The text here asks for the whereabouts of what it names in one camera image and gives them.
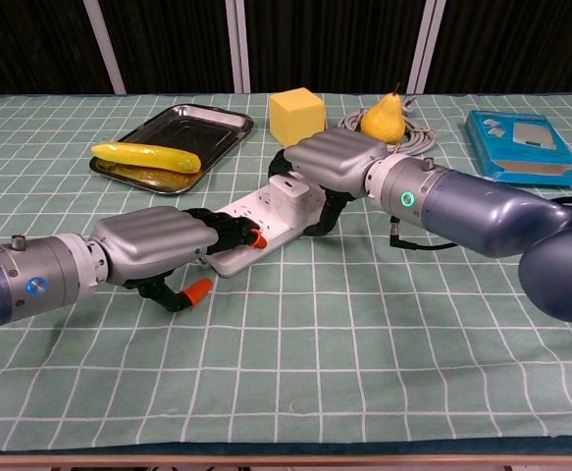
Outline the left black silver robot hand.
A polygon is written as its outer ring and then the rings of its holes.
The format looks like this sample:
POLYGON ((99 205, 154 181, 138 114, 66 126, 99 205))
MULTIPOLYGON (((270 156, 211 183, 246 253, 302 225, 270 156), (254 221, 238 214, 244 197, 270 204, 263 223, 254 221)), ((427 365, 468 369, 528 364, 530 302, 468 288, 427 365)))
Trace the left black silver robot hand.
POLYGON ((180 291, 171 290, 165 279, 179 267, 239 246, 267 247, 260 226, 247 217, 172 206, 102 219, 91 238, 107 256, 109 284, 135 288, 171 312, 195 306, 213 285, 201 279, 180 291))

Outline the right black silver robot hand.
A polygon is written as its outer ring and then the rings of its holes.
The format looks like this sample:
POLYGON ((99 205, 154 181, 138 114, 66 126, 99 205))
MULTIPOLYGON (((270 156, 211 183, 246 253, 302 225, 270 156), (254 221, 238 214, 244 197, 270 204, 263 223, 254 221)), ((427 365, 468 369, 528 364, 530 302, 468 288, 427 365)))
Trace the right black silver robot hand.
POLYGON ((297 172, 325 192, 319 221, 307 227, 307 236, 324 236, 336 225, 345 205, 367 195, 365 179, 370 167, 390 155, 387 145, 366 134, 330 128, 280 150, 268 176, 297 172))

